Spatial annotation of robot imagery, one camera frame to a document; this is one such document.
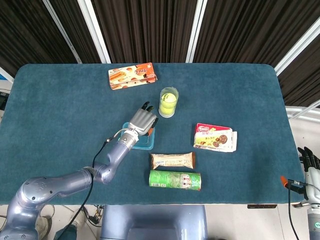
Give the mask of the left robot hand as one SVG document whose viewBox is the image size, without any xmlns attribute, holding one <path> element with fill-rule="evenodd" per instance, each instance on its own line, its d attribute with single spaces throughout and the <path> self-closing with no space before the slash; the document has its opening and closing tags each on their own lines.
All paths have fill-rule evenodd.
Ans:
<svg viewBox="0 0 320 240">
<path fill-rule="evenodd" d="M 154 107 L 149 106 L 149 101 L 139 108 L 132 119 L 128 122 L 128 128 L 135 130 L 139 136 L 146 135 L 158 122 L 158 117 L 152 113 Z"/>
</svg>

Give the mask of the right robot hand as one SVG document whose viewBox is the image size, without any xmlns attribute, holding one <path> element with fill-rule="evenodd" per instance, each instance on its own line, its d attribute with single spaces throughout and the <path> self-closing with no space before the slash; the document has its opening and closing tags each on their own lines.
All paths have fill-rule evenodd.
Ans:
<svg viewBox="0 0 320 240">
<path fill-rule="evenodd" d="M 312 208 L 320 208 L 320 158 L 308 147 L 297 147 L 300 153 L 299 160 L 303 165 L 304 182 L 287 179 L 281 176 L 282 185 L 289 191 L 303 195 Z"/>
</svg>

